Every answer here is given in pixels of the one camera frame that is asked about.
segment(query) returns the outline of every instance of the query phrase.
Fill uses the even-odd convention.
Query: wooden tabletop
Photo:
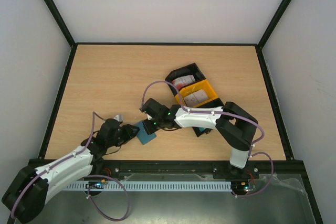
[[[253,152],[285,160],[275,118],[254,47],[248,46],[122,46],[79,45],[71,67],[46,158],[57,159],[75,149],[90,134],[92,111],[103,118],[118,113],[124,123],[145,119],[141,98],[148,84],[164,80],[171,70],[197,63],[221,100],[233,101],[254,116],[266,136]],[[146,96],[170,107],[175,98],[165,84]],[[96,119],[98,130],[102,121]],[[229,160],[231,147],[217,131],[196,137],[192,128],[157,131],[146,145],[137,138],[104,159]],[[254,160],[268,159],[262,155]]]

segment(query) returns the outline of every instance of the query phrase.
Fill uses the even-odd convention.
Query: wooden table
[[[285,160],[256,51],[249,46],[79,45],[45,158],[60,158],[86,139],[92,111],[104,118],[122,113],[124,123],[130,124],[145,119],[139,107],[146,86],[193,62],[224,103],[237,103],[264,128],[266,137],[253,152],[265,151],[274,160]],[[168,107],[176,103],[168,86],[161,83],[149,89],[146,98],[150,97]],[[96,119],[95,129],[101,124]],[[196,137],[192,128],[156,134],[146,145],[134,138],[119,152],[104,158],[165,161],[230,158],[231,147],[217,131],[201,137]],[[260,155],[253,159],[267,157]]]

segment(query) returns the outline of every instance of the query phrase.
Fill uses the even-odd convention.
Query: white wall
[[[54,0],[77,42],[258,43],[281,0]]]
[[[336,220],[336,0],[293,0],[264,48],[296,159]]]
[[[36,158],[70,47],[43,0],[0,0],[0,197]],[[9,210],[0,204],[0,223]]]

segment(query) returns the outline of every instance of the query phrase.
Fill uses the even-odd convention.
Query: gray floor
[[[260,186],[265,180],[258,180]],[[130,192],[131,213],[122,223],[315,223],[300,182],[272,183],[260,195],[236,199],[215,192]],[[123,192],[103,192],[95,198],[101,210],[114,218],[123,216]],[[100,216],[81,191],[62,191],[31,224],[111,223]]]

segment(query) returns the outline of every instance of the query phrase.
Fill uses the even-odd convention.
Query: blue square object
[[[153,140],[154,138],[156,138],[156,134],[153,133],[151,135],[148,135],[145,128],[143,127],[143,123],[142,121],[138,122],[135,124],[135,126],[139,127],[140,130],[138,132],[138,134],[136,135],[138,137],[138,139],[140,140],[140,142],[144,145],[148,142],[150,142],[151,140]]]

